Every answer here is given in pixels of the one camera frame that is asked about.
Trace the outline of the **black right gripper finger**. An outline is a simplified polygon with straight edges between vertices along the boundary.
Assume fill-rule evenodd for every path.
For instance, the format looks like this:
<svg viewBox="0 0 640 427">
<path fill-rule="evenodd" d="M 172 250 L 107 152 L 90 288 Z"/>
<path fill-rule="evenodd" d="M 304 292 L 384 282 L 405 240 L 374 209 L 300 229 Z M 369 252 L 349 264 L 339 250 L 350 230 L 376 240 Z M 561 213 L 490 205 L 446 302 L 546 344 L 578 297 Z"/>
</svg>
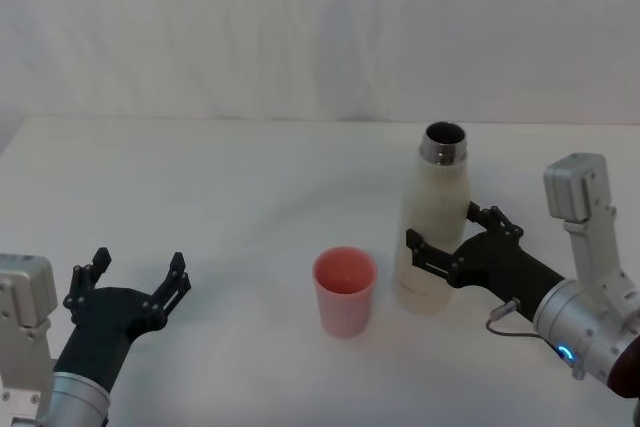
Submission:
<svg viewBox="0 0 640 427">
<path fill-rule="evenodd" d="M 445 280 L 453 288 L 461 288 L 460 263 L 453 254 L 428 244 L 414 229 L 405 232 L 405 245 L 411 252 L 411 264 Z"/>
<path fill-rule="evenodd" d="M 470 222 L 482 226 L 488 232 L 503 233 L 516 242 L 524 236 L 524 230 L 519 225 L 512 223 L 497 206 L 483 208 L 471 201 L 466 218 Z"/>
</svg>

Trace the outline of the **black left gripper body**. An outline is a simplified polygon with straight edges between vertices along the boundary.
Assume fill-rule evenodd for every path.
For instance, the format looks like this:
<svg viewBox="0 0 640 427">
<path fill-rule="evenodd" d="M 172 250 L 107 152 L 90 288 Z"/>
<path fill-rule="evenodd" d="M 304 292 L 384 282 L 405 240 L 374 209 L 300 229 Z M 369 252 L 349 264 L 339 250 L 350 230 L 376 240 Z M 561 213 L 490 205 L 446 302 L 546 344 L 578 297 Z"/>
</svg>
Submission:
<svg viewBox="0 0 640 427">
<path fill-rule="evenodd" d="M 166 325 L 161 304 L 129 288 L 69 294 L 64 306 L 71 313 L 74 330 L 54 371 L 89 379 L 105 390 L 113 388 L 136 339 Z"/>
</svg>

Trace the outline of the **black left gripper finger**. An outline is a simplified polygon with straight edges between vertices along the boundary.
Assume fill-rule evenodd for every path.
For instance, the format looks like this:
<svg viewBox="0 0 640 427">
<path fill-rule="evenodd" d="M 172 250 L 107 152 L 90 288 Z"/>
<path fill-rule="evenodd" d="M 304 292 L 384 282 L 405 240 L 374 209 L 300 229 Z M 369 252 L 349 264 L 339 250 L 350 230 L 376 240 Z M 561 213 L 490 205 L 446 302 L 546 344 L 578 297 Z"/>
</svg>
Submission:
<svg viewBox="0 0 640 427">
<path fill-rule="evenodd" d="M 183 253 L 175 252 L 164 280 L 149 296 L 146 309 L 154 318 L 166 320 L 190 290 Z"/>
<path fill-rule="evenodd" d="M 73 268 L 69 291 L 63 300 L 73 323 L 77 322 L 78 315 L 88 306 L 98 280 L 106 272 L 111 261 L 108 248 L 100 247 L 89 264 L 76 265 Z"/>
</svg>

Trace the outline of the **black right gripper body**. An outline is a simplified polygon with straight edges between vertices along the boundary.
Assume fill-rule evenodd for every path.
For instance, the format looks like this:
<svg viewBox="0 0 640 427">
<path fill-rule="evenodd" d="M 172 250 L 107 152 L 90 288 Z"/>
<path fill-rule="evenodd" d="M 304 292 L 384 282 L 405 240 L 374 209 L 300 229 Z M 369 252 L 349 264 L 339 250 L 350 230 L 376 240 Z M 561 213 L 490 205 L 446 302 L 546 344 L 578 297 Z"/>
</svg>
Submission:
<svg viewBox="0 0 640 427">
<path fill-rule="evenodd" d="M 504 302 L 519 301 L 519 313 L 532 320 L 543 298 L 564 277 L 524 251 L 502 233 L 483 232 L 453 254 L 457 266 L 448 272 L 454 288 L 477 286 Z"/>
</svg>

